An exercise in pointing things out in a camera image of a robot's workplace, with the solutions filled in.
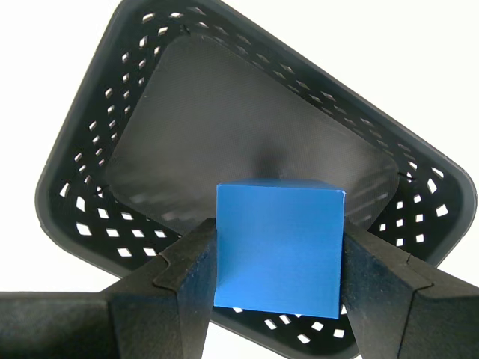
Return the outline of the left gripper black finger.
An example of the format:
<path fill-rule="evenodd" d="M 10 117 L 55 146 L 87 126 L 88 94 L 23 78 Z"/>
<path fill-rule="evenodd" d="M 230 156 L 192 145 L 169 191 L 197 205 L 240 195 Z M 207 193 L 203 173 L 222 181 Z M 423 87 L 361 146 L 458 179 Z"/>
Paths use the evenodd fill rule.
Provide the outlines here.
<path fill-rule="evenodd" d="M 216 274 L 207 219 L 101 292 L 4 292 L 1 356 L 200 358 Z"/>
<path fill-rule="evenodd" d="M 341 297 L 363 358 L 477 358 L 478 288 L 350 222 Z"/>

